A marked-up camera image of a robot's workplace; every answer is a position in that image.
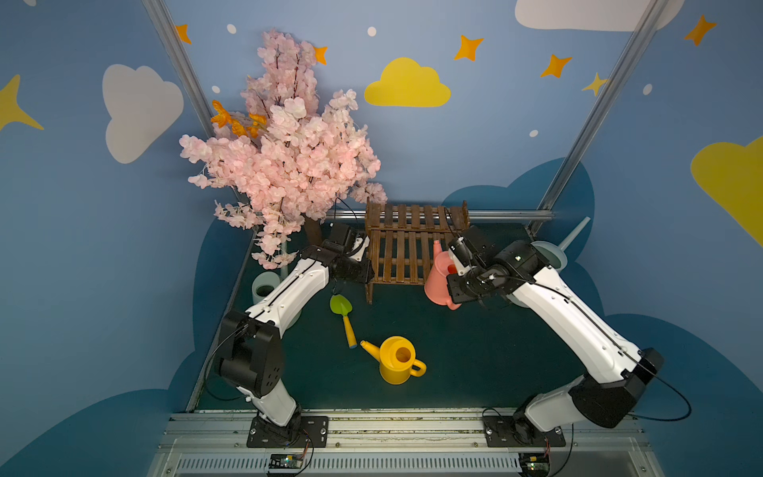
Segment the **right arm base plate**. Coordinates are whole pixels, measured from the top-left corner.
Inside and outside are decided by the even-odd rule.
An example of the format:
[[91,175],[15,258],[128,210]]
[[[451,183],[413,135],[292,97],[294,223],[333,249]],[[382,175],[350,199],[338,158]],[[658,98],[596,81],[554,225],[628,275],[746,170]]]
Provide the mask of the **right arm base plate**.
[[512,417],[486,415],[482,418],[488,447],[565,447],[564,433],[558,427],[543,432],[526,419],[517,423]]

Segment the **pink cherry blossom tree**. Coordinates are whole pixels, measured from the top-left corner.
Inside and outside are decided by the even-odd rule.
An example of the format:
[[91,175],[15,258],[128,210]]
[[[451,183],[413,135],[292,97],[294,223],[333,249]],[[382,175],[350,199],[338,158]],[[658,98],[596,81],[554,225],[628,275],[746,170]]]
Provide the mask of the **pink cherry blossom tree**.
[[321,105],[313,71],[318,49],[276,30],[262,39],[264,73],[246,83],[246,111],[228,111],[215,101],[213,137],[184,135],[179,144],[182,158],[203,166],[189,183],[244,195],[242,202],[218,204],[215,216],[255,230],[254,259],[275,270],[294,259],[283,246],[306,221],[324,220],[347,199],[383,204],[387,194],[375,180],[381,161],[368,130],[352,117],[355,91],[337,91]]

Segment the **yellow watering can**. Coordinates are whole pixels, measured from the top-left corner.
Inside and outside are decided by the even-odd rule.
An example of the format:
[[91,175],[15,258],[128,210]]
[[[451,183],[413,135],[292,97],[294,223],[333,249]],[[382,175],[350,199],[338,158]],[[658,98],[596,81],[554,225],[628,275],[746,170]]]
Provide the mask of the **yellow watering can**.
[[405,337],[389,337],[381,347],[368,341],[362,341],[360,345],[379,363],[380,375],[390,385],[402,385],[411,377],[422,377],[427,371],[425,363],[417,359],[413,343]]

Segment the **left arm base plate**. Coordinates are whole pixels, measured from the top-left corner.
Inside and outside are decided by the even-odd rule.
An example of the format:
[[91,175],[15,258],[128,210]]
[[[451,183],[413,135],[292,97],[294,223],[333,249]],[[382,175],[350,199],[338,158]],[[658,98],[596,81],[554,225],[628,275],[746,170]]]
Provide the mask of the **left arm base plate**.
[[324,415],[298,415],[285,427],[271,423],[261,415],[252,420],[247,448],[325,448],[329,431],[329,419]]

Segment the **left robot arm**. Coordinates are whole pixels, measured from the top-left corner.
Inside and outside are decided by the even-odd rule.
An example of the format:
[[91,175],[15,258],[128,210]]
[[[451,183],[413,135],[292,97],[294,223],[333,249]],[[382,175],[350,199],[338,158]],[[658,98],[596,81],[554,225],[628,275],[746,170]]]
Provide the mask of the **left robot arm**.
[[282,382],[282,337],[331,280],[371,281],[369,245],[366,233],[333,224],[329,237],[319,246],[304,248],[289,276],[264,300],[223,318],[211,368],[258,410],[254,436],[260,444],[289,446],[305,436],[301,407]]

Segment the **aluminium back rail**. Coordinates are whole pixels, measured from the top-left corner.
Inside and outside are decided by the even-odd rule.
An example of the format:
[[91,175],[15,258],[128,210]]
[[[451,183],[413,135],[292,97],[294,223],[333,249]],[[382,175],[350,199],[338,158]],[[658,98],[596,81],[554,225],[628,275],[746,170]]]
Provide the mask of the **aluminium back rail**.
[[[554,212],[538,210],[469,210],[468,215],[473,223],[544,223],[554,219]],[[326,221],[362,222],[365,218],[365,210],[338,209],[328,212]]]

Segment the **aluminium rail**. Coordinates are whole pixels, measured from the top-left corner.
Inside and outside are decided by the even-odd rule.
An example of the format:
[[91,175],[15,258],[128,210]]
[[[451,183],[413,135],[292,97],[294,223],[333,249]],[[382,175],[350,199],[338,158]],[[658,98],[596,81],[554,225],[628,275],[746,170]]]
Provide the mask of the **aluminium rail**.
[[[468,215],[473,223],[544,223],[554,219],[554,212],[538,210],[469,210]],[[365,218],[365,210],[338,209],[328,212],[326,221],[362,222]]]
[[661,476],[639,421],[565,425],[566,446],[488,447],[480,409],[338,409],[325,448],[247,448],[254,413],[173,415],[151,476]]

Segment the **green yellow toy trowel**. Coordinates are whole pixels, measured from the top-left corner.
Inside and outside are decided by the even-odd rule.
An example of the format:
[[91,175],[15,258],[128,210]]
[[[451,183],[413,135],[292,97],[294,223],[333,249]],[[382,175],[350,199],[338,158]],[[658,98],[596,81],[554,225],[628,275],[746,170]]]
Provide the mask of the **green yellow toy trowel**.
[[345,296],[334,294],[330,299],[330,308],[333,313],[342,317],[348,347],[355,349],[358,346],[358,341],[349,317],[353,311],[353,305]]

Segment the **large grey-blue watering can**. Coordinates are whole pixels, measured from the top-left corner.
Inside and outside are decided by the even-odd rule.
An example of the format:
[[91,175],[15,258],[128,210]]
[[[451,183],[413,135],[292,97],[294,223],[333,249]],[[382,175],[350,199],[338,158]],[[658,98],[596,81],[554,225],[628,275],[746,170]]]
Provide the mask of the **large grey-blue watering can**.
[[[518,271],[522,274],[520,282],[526,281],[530,285],[539,287],[541,290],[556,293],[565,299],[570,299],[571,297],[577,298],[577,295],[566,286],[560,277],[560,272],[568,264],[568,258],[565,253],[566,248],[582,232],[589,221],[590,218],[585,217],[560,244],[552,244],[551,242],[545,242],[544,240],[535,240],[534,242],[531,242],[527,247],[527,252],[530,255],[521,260],[515,258],[515,264],[518,266]],[[554,276],[558,279],[558,284],[561,284],[562,288],[553,287],[551,284],[540,283],[534,279],[534,276],[540,270],[550,270],[551,268],[556,271]]]

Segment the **mint green watering can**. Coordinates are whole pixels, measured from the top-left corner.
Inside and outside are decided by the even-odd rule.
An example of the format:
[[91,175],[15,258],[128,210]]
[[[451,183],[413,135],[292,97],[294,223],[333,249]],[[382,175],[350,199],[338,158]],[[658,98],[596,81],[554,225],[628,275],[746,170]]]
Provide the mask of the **mint green watering can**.
[[268,298],[270,294],[289,276],[288,266],[284,266],[279,269],[279,272],[265,271],[254,279],[252,282],[252,308],[255,308]]

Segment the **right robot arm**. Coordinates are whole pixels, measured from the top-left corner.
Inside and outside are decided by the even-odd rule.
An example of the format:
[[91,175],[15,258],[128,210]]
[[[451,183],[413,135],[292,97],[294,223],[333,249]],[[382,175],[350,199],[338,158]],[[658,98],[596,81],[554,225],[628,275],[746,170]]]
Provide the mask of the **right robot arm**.
[[516,409],[512,423],[520,440],[580,421],[613,429],[633,411],[663,366],[659,352],[641,350],[619,335],[526,240],[498,248],[471,227],[449,250],[457,272],[448,276],[447,288],[455,303],[512,296],[540,316],[584,365],[579,378]]

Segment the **aluminium front rail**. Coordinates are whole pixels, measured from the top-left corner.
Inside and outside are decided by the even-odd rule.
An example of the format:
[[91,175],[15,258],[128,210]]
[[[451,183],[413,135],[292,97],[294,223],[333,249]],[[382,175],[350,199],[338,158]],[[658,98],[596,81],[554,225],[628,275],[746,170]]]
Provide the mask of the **aluminium front rail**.
[[566,446],[488,447],[480,409],[338,409],[325,448],[247,448],[254,413],[173,415],[151,476],[661,476],[639,421],[565,425]]

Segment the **pink watering can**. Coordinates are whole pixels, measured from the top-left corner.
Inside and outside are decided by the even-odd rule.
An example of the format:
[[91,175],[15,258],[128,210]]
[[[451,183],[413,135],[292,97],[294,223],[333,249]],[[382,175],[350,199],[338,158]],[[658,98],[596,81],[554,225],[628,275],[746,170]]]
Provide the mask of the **pink watering can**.
[[450,310],[457,310],[460,304],[456,304],[449,291],[447,277],[450,274],[458,274],[457,268],[449,252],[445,252],[440,240],[433,242],[433,266],[424,285],[426,297],[433,303],[446,306]]

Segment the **brown wooden slatted shelf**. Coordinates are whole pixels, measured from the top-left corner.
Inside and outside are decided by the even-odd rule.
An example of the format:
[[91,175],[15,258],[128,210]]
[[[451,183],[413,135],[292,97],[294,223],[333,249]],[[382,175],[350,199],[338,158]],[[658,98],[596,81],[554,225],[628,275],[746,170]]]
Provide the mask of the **brown wooden slatted shelf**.
[[468,205],[366,205],[365,232],[374,275],[366,285],[368,303],[377,285],[423,285],[434,266],[434,243],[445,246],[470,226]]

